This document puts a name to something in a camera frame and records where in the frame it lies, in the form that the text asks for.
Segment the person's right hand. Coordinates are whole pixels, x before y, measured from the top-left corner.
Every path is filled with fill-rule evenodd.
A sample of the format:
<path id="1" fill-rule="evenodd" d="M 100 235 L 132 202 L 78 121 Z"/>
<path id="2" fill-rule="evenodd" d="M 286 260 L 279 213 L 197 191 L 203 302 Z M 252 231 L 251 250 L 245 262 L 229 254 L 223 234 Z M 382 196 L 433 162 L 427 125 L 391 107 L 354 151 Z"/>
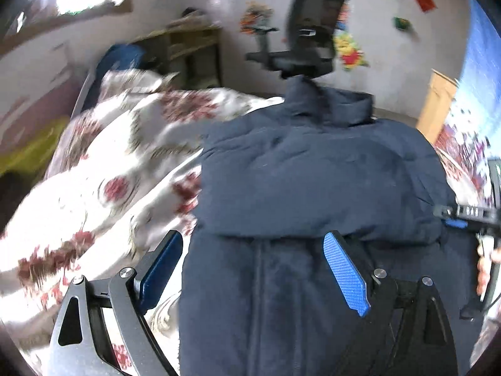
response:
<path id="1" fill-rule="evenodd" d="M 479 240 L 477 254 L 479 260 L 477 261 L 477 286 L 476 293 L 478 296 L 484 295 L 487 290 L 488 282 L 490 281 L 490 270 L 493 263 L 500 263 L 500 247 L 495 249 L 490 248 L 491 237 L 482 236 Z"/>

